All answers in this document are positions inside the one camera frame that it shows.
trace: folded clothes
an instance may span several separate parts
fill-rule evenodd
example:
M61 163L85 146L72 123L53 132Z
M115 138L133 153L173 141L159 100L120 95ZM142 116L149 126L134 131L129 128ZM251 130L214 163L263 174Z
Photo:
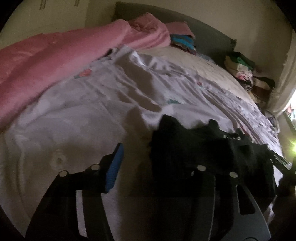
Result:
M189 35L183 35L183 34L171 34L170 35L170 44L172 46L177 46L181 50L185 52L192 53L196 55L196 49L194 46L194 40L193 37Z
M228 66L227 62L224 62L225 67L227 69L227 71L233 75L234 77L240 79L240 80L244 80L244 79L248 79L248 80L252 80L253 74L250 70L247 71L237 71L235 69L232 69L230 66Z
M238 64L238 63L232 62L231 58L229 56L225 57L225 62L231 69L234 69L237 71L248 71L249 70L249 68L243 64Z
M255 69L256 65L252 60L249 60L247 57L245 57L243 54L239 52L232 52L229 55L232 62L235 62L237 64L242 64L247 66L251 71Z
M271 87L268 83L258 79L257 77L253 77L254 86L252 89L253 96L257 99L255 103L259 107L264 107L266 102L269 100L269 95L271 92Z

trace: pink blanket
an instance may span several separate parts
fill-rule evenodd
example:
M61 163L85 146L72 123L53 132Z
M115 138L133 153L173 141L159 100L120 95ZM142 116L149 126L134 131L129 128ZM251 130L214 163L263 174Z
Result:
M166 25L147 13L103 27L39 34L0 50L0 130L58 81L75 74L110 48L170 44Z

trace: white bedsheet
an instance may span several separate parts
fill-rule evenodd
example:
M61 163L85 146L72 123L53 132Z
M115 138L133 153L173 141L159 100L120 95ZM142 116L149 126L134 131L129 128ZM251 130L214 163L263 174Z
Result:
M232 77L230 73L220 66L211 63L199 56L182 51L172 46L164 48L152 48L140 50L139 53L161 57L176 65L195 70L201 77L217 83L221 88L232 92L235 96L255 105L254 101L243 87Z
M163 114L184 127L218 122L244 129L281 154L277 136L257 106L166 60L128 47L45 91L0 134L0 205L24 235L56 175L84 171L122 142L125 157L103 202L115 240L151 240L153 178L149 142Z

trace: black plastic part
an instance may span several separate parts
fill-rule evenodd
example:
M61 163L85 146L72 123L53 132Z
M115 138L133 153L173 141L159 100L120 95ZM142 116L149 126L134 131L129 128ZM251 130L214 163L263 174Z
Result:
M265 222L264 216L250 191L245 186L241 186L247 198L252 203L255 212L253 214L242 215L240 214L239 210L239 197L237 192L237 186L239 185L239 183L235 178L230 178L230 181L233 208L233 224L230 231L221 239L221 241L243 241L249 238L253 238L258 241L268 241L271 236L267 223Z
M155 240L184 240L189 234L192 206L190 197L159 198Z
M9 218L6 216L2 207L0 206L0 237L1 240L23 241L25 238L13 226Z
M113 154L102 158L98 170L92 170L90 166L84 172L57 175L31 219L26 240L113 241L101 193L107 193L114 186L122 159L123 146L119 143ZM84 222L88 238L79 234L77 190L83 191L83 213L86 214Z
M276 154L274 151L270 151L270 161L277 169L279 169L282 174L289 175L291 173L291 163L289 163L285 158Z
M91 241L114 241L101 194L94 191L83 190L83 212L87 238Z
M191 230L188 241L210 240L215 210L215 176L199 172L192 207Z

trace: white wall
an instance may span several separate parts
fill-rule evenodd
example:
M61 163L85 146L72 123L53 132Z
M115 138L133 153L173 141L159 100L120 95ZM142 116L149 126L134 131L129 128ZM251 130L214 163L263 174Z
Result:
M24 0L0 32L0 49L40 33L64 32L85 26L89 0Z
M292 27L272 0L122 0L174 10L237 39L236 51L277 81L291 42ZM90 0L86 27L107 24L116 0Z

